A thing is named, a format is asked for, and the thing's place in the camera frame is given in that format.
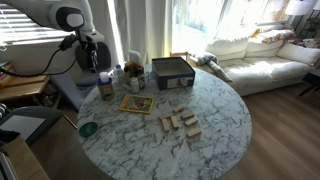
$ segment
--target marble table top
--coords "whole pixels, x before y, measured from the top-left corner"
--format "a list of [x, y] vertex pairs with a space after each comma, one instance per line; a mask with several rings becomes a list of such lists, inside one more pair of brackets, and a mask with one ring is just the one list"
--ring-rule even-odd
[[[88, 138], [79, 135], [90, 160], [116, 179], [216, 179], [243, 157], [251, 139], [251, 118], [241, 97], [225, 82], [195, 69], [193, 87], [160, 91], [150, 75], [138, 93], [153, 97], [151, 114], [118, 111], [128, 90], [114, 84], [115, 97], [102, 101], [97, 88], [85, 99], [78, 127], [98, 123]], [[182, 104], [199, 119], [187, 127], [164, 132], [159, 116]], [[186, 132], [201, 128], [200, 135]]]

